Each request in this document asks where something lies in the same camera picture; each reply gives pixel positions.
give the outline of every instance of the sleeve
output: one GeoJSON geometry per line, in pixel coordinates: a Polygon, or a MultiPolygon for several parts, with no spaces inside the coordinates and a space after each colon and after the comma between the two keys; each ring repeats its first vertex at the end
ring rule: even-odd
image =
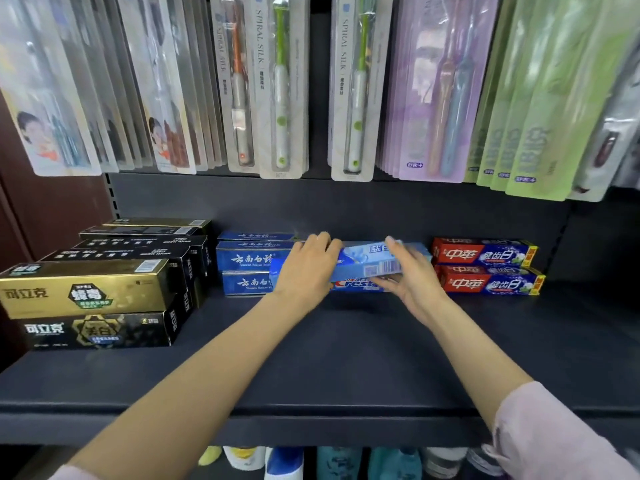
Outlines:
{"type": "Polygon", "coordinates": [[[606,439],[538,382],[503,400],[488,450],[517,480],[640,479],[606,439]]]}
{"type": "Polygon", "coordinates": [[[98,480],[98,478],[80,468],[62,465],[49,480],[98,480]]]}

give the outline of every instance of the toothbrush handle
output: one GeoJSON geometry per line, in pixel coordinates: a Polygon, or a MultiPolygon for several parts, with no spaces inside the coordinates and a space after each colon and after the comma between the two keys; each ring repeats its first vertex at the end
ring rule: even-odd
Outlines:
{"type": "Polygon", "coordinates": [[[240,165],[251,165],[252,159],[249,154],[249,141],[246,130],[246,95],[244,94],[244,77],[240,72],[234,72],[231,76],[234,96],[234,126],[236,126],[236,140],[238,147],[238,162],[240,165]]]}
{"type": "Polygon", "coordinates": [[[283,65],[273,71],[276,106],[276,167],[289,166],[289,74],[283,65]]]}
{"type": "Polygon", "coordinates": [[[367,95],[367,72],[357,70],[353,74],[353,99],[351,100],[351,137],[347,171],[360,172],[362,163],[362,138],[364,136],[364,110],[367,95]]]}
{"type": "Polygon", "coordinates": [[[440,163],[440,174],[443,177],[450,177],[456,166],[458,135],[460,135],[460,130],[467,117],[473,72],[473,65],[463,61],[454,77],[451,107],[449,108],[445,133],[445,145],[442,152],[442,162],[440,163]]]}
{"type": "Polygon", "coordinates": [[[440,161],[442,160],[442,147],[444,145],[444,133],[449,117],[449,104],[451,103],[451,92],[453,90],[453,78],[456,68],[451,60],[442,66],[440,72],[440,90],[438,91],[438,102],[435,109],[433,139],[431,140],[431,152],[429,154],[429,175],[435,177],[440,171],[440,161]]]}

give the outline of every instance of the black shelf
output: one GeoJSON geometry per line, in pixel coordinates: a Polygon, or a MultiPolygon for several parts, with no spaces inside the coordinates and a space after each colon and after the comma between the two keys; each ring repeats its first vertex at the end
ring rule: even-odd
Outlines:
{"type": "MultiPolygon", "coordinates": [[[[599,434],[640,444],[637,313],[553,283],[539,298],[456,300],[599,434]]],[[[215,292],[173,347],[28,353],[0,374],[0,442],[86,443],[256,301],[215,292]]],[[[276,348],[212,444],[460,446],[487,435],[395,297],[333,294],[276,348]]]]}

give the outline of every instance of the toothpaste box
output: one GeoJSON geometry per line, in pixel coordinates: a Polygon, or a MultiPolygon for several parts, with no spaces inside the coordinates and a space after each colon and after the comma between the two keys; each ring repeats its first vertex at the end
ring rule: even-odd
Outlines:
{"type": "MultiPolygon", "coordinates": [[[[418,252],[431,259],[431,254],[419,242],[409,243],[418,252]]],[[[284,264],[284,258],[274,258],[269,268],[271,282],[275,286],[284,264]]],[[[330,281],[332,283],[348,280],[366,280],[373,276],[400,273],[400,263],[389,252],[384,242],[370,242],[359,246],[350,246],[340,251],[338,263],[333,270],[330,281]]]]}
{"type": "Polygon", "coordinates": [[[546,276],[537,269],[517,266],[436,266],[447,292],[530,295],[540,294],[546,276]]]}
{"type": "Polygon", "coordinates": [[[291,232],[248,233],[224,231],[218,236],[219,241],[306,241],[308,234],[291,232]]]}
{"type": "MultiPolygon", "coordinates": [[[[258,295],[273,291],[268,271],[224,272],[222,273],[222,286],[225,295],[231,296],[258,295]]],[[[331,291],[382,293],[384,289],[369,280],[356,279],[335,282],[331,291]]]]}
{"type": "Polygon", "coordinates": [[[294,244],[294,241],[220,241],[216,248],[218,270],[268,272],[271,260],[284,261],[294,244]]]}
{"type": "Polygon", "coordinates": [[[434,264],[531,266],[538,250],[528,241],[436,237],[431,245],[434,264]]]}

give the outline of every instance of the white toothbrush handle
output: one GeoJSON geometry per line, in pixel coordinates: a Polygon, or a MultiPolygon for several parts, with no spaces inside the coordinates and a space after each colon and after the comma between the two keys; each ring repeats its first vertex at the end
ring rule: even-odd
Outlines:
{"type": "Polygon", "coordinates": [[[273,71],[276,99],[276,167],[289,166],[289,74],[277,65],[273,71]]]}
{"type": "Polygon", "coordinates": [[[251,164],[251,155],[249,154],[249,142],[246,131],[246,95],[244,94],[244,77],[239,72],[235,72],[231,76],[231,84],[233,85],[234,96],[234,112],[236,120],[243,120],[242,126],[236,126],[236,139],[238,145],[238,161],[240,165],[251,164]]]}
{"type": "Polygon", "coordinates": [[[364,110],[367,95],[367,72],[358,70],[353,74],[353,99],[351,100],[351,139],[347,170],[359,172],[362,163],[362,138],[364,136],[364,110]]]}

